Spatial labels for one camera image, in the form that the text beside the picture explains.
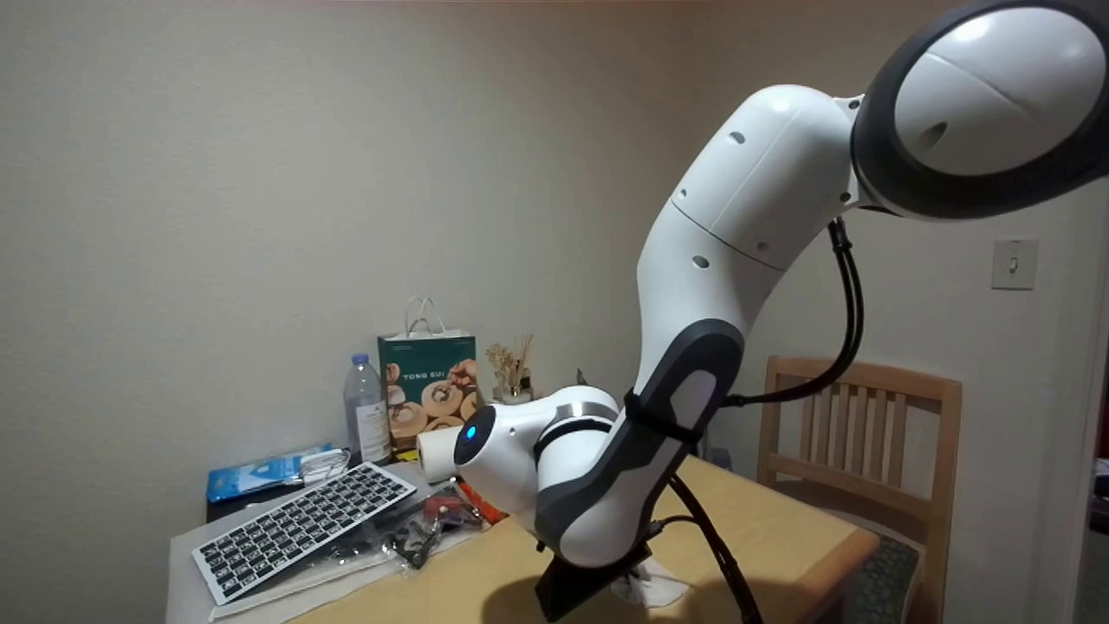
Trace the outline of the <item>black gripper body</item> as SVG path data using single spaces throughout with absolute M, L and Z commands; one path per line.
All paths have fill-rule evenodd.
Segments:
M 649 557 L 649 548 L 630 548 L 621 562 L 602 567 L 584 567 L 564 562 L 561 555 L 550 557 L 543 575 L 538 578 L 538 604 L 549 624 L 560 624 L 576 607 L 584 607 L 591 595 L 608 588 L 613 578 L 628 575 L 634 564 Z

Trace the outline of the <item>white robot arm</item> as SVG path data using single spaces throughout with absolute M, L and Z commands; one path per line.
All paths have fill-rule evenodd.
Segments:
M 482 499 L 550 555 L 561 619 L 649 557 L 657 499 L 731 403 L 744 334 L 800 251 L 848 208 L 993 217 L 1109 172 L 1105 0 L 969 0 L 856 98 L 764 86 L 704 144 L 639 255 L 628 394 L 568 386 L 494 403 L 453 441 Z

